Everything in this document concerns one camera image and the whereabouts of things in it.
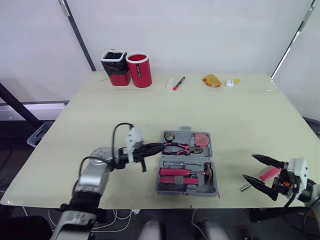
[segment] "red marker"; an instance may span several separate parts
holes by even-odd
[[[182,82],[186,79],[186,77],[184,76],[183,78],[181,78],[181,80],[174,86],[173,90],[177,90],[177,88],[180,86],[180,84],[182,84]]]

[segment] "tool kit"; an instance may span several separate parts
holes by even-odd
[[[218,185],[211,138],[208,132],[165,131],[156,180],[156,192],[166,195],[215,197]]]

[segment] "red plastic piece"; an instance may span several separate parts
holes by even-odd
[[[194,134],[194,145],[197,147],[206,147],[209,144],[209,137],[203,133]]]

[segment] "beige table surface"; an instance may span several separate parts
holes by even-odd
[[[4,205],[58,208],[68,203],[79,164],[94,149],[111,146],[112,131],[120,122],[133,123],[146,143],[160,142],[164,130],[190,126],[209,132],[218,182],[218,197],[168,196],[155,191],[160,154],[110,174],[100,201],[105,209],[266,208],[282,207],[287,199],[272,201],[246,184],[242,174],[265,167],[251,157],[263,154],[288,161],[303,157],[309,178],[320,183],[320,142],[298,111],[266,74],[216,74],[224,82],[239,78],[234,87],[207,87],[205,74],[186,74],[175,92],[167,91],[169,77],[154,74],[150,87],[139,89],[110,84],[104,72],[94,72],[74,96],[33,151],[1,200]],[[116,134],[116,147],[125,146],[128,128]],[[298,200],[293,206],[301,206]]]

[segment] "red cylindrical container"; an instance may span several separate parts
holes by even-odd
[[[125,57],[137,88],[146,88],[152,84],[149,56],[144,52],[133,52]]]
[[[123,50],[108,50],[101,58],[102,66],[114,86],[127,86],[130,82],[126,55]]]

